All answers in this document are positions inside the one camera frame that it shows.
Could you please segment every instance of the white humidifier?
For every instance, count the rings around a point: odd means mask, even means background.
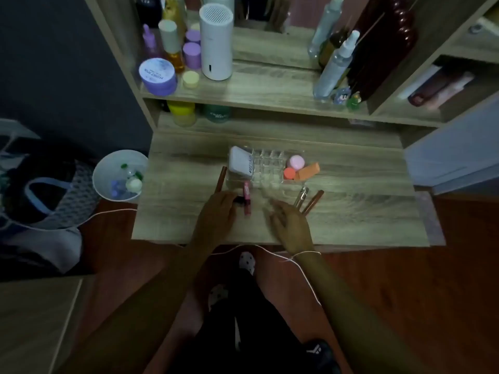
[[[226,80],[232,74],[234,14],[221,4],[205,4],[199,10],[201,64],[211,80]]]

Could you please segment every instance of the purple dropper cap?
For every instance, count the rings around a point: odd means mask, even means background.
[[[156,47],[156,38],[154,37],[154,34],[149,29],[149,26],[147,26],[147,25],[144,25],[144,34],[142,34],[142,38],[144,38],[144,43],[146,44],[146,47],[148,47],[148,48],[155,48]]]

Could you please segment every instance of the yellow jar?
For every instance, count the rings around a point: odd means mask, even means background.
[[[180,127],[190,127],[196,123],[194,102],[166,101],[172,113],[173,122]]]

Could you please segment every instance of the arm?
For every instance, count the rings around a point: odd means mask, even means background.
[[[273,201],[276,212],[271,225],[284,248],[292,255],[314,246],[306,218],[295,207]],[[355,373],[424,373],[428,369],[364,304],[360,303],[321,255],[296,256],[315,290],[341,350]]]
[[[118,307],[57,374],[142,373],[170,330],[197,272],[230,231],[235,196],[212,195],[198,217],[191,243]]]

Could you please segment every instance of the clear spray bottle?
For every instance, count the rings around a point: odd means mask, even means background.
[[[324,7],[324,13],[322,13],[322,17],[315,29],[312,41],[308,46],[308,54],[312,59],[317,59],[322,43],[329,38],[334,25],[340,18],[342,4],[343,0],[331,0],[331,2]]]
[[[324,101],[330,99],[336,84],[352,62],[352,53],[355,50],[355,44],[359,36],[360,33],[357,30],[352,31],[352,34],[343,42],[341,47],[334,50],[324,72],[322,72],[319,80],[314,84],[313,96],[315,99]]]

